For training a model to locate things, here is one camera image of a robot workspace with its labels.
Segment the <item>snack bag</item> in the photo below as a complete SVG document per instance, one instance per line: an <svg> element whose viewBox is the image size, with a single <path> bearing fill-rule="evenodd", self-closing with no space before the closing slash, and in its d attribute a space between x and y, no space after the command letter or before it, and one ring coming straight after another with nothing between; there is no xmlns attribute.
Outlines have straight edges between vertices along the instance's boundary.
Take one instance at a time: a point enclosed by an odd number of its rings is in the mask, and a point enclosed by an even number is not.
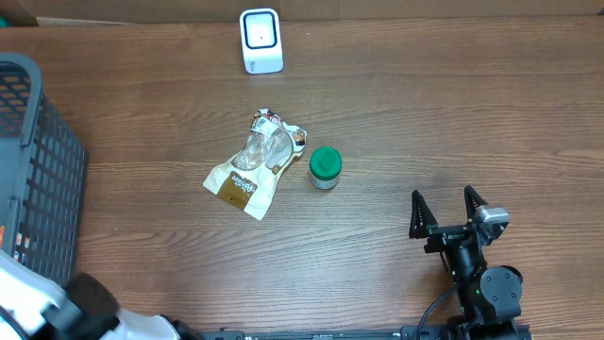
<svg viewBox="0 0 604 340"><path fill-rule="evenodd" d="M290 126L268 109L254 114L245 148L214 167L204 186L226 203L261 220L277 183L294 158L304 152L307 132Z"/></svg>

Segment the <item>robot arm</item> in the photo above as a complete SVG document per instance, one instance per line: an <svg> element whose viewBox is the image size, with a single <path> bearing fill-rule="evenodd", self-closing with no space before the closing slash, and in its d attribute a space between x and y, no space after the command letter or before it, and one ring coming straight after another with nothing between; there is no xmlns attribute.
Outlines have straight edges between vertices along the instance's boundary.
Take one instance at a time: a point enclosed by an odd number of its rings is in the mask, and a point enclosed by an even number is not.
<svg viewBox="0 0 604 340"><path fill-rule="evenodd" d="M465 188L464 196L467 222L439 227L424 198L418 191L412 194L409 236L427 238L426 253L441 253L461 303L463 315L453 316L447 322L451 337L524 339L520 333L526 336L526 332L519 331L514 323L514 318L520 315L522 275L511 266L487 268L482 255L482 247L499 238L508 226L508 212L501 206L489 205L471 186ZM420 330L426 317L425 314L422 318Z"/></svg>
<svg viewBox="0 0 604 340"><path fill-rule="evenodd" d="M97 280L80 274L63 290L53 281L16 263L0 251L0 307L23 336L32 340L179 340L162 316L120 310L111 293ZM0 319L2 339L23 337Z"/></svg>

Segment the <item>wood grain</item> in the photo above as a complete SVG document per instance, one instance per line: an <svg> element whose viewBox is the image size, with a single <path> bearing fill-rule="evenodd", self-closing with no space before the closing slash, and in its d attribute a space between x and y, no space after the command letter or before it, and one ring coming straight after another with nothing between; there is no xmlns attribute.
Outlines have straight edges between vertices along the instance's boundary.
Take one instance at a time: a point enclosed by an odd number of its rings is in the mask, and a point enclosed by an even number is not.
<svg viewBox="0 0 604 340"><path fill-rule="evenodd" d="M472 184L512 222L485 249L525 276L536 339L604 336L604 21L285 23L285 69L248 76L232 24L0 31L90 151L78 268L124 307L201 330L394 328L450 286L407 239ZM309 132L263 221L201 183L270 107ZM337 147L318 192L310 153ZM429 322L458 311L456 301Z"/></svg>
<svg viewBox="0 0 604 340"><path fill-rule="evenodd" d="M246 9L282 21L597 15L603 0L10 0L34 16L121 22L238 23Z"/></svg>

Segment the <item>white device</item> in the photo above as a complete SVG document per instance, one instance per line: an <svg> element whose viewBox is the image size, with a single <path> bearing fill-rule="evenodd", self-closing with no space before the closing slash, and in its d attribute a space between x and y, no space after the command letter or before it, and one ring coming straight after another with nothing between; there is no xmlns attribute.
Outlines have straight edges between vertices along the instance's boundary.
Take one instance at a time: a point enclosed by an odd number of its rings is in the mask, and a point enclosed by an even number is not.
<svg viewBox="0 0 604 340"><path fill-rule="evenodd" d="M252 74L267 74L283 69L279 16L270 8L248 9L239 17L242 32L243 63Z"/></svg>
<svg viewBox="0 0 604 340"><path fill-rule="evenodd" d="M27 335L43 326L44 310L50 306L60 309L68 303L66 298L65 291L56 283L25 268L0 250L0 307L9 311ZM180 339L170 322L159 315L146 316L122 309L117 317L119 325L100 340ZM22 340L22 337L0 317L0 339Z"/></svg>

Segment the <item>gray plastic basket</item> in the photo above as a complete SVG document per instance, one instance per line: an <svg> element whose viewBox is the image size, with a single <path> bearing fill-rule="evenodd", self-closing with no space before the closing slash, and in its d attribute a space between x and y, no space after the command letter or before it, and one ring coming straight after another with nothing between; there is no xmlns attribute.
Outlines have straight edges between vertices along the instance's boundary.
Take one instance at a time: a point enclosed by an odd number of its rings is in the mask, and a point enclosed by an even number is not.
<svg viewBox="0 0 604 340"><path fill-rule="evenodd" d="M36 63L0 53L0 243L58 284L74 272L87 160Z"/></svg>

